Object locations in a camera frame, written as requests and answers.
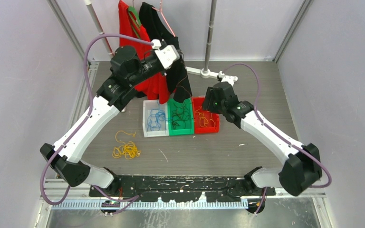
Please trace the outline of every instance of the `orange wire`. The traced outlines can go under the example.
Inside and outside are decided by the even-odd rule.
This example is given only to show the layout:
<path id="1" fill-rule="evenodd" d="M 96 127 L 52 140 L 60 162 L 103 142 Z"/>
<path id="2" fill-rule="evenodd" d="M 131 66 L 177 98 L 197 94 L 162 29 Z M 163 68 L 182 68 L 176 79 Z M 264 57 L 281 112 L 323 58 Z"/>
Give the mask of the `orange wire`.
<path id="1" fill-rule="evenodd" d="M 188 74 L 183 78 L 183 79 L 181 79 L 178 83 L 177 83 L 177 86 L 175 87 L 175 88 L 177 88 L 177 87 L 181 87 L 181 88 L 183 88 L 189 95 L 190 95 L 190 97 L 192 96 L 192 94 L 186 89 L 186 88 L 184 88 L 183 86 L 181 86 L 181 85 L 179 85 L 184 79 L 186 79 L 186 78 L 188 78 Z"/>
<path id="2" fill-rule="evenodd" d="M 195 114 L 198 114 L 198 117 L 199 117 L 199 120 L 198 120 L 199 126 L 200 127 L 208 127 L 207 125 L 209 124 L 209 120 L 205 117 L 205 114 L 203 112 L 199 112 L 200 110 L 201 110 L 201 108 L 199 108 L 198 110 L 195 110 Z M 213 122 L 213 127 L 215 127 L 216 123 L 213 120 L 212 115 L 211 115 L 210 120 Z"/>

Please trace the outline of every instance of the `red shirt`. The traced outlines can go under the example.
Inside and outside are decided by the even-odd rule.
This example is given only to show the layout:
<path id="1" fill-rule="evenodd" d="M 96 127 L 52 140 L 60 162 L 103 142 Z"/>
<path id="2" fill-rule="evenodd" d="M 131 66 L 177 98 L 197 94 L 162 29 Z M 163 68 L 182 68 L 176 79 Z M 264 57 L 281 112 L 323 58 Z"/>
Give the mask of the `red shirt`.
<path id="1" fill-rule="evenodd" d="M 134 16 L 134 14 L 128 9 L 129 6 L 120 0 L 118 3 L 120 34 L 150 41 L 146 29 L 140 24 L 140 22 L 138 25 L 139 27 L 137 27 L 138 23 L 136 21 L 139 21 L 138 16 Z M 152 50 L 152 47 L 149 45 L 120 38 L 120 46 L 125 45 L 133 46 L 140 59 L 143 59 L 145 53 L 149 54 L 147 52 Z M 170 93 L 167 89 L 166 77 L 162 76 L 160 73 L 136 85 L 135 89 L 138 92 L 145 93 L 149 100 L 159 99 L 160 104 L 166 103 L 170 97 Z"/>

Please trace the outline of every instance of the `white bin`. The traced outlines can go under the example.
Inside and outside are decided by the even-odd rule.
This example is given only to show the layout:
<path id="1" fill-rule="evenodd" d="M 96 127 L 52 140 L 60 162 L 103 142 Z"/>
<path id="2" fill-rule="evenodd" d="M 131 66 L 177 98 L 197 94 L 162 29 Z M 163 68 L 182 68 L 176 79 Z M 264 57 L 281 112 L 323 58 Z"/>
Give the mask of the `white bin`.
<path id="1" fill-rule="evenodd" d="M 144 101 L 142 127 L 145 137 L 168 136 L 167 103 L 160 104 L 159 100 Z"/>

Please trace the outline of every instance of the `small debris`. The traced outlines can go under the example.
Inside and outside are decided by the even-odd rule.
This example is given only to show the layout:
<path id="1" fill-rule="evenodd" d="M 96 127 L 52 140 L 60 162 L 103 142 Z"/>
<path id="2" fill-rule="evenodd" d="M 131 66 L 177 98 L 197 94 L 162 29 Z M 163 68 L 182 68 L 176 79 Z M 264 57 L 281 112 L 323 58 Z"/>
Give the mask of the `small debris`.
<path id="1" fill-rule="evenodd" d="M 163 156 L 165 157 L 165 159 L 167 160 L 167 162 L 169 162 L 169 160 L 167 159 L 166 155 L 163 153 L 162 150 L 160 150 L 160 152 L 163 154 Z"/>

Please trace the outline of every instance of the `clothing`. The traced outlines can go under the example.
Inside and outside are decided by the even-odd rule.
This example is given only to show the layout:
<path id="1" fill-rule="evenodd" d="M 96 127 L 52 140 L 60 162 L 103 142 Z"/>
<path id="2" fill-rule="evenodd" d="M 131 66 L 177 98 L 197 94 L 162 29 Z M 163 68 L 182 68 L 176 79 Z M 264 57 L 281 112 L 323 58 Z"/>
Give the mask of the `clothing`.
<path id="1" fill-rule="evenodd" d="M 152 5 L 143 2 L 139 11 L 139 19 L 145 27 L 150 39 L 164 39 L 168 45 L 174 45 L 180 49 L 178 37 L 174 37 L 160 21 L 157 11 Z M 183 57 L 174 62 L 170 69 L 166 70 L 167 88 L 170 93 L 174 92 L 174 100 L 182 103 L 192 96 L 187 69 Z"/>
<path id="2" fill-rule="evenodd" d="M 120 0 L 118 3 L 118 12 L 120 20 L 120 34 L 151 41 L 133 7 L 128 6 Z M 143 59 L 145 54 L 148 54 L 147 52 L 152 50 L 152 47 L 149 45 L 121 38 L 120 46 L 125 45 L 133 46 L 140 59 Z M 138 97 L 146 95 L 149 100 L 159 99 L 160 104 L 166 103 L 170 97 L 166 79 L 160 73 L 136 85 L 135 90 L 141 92 L 137 95 Z"/>

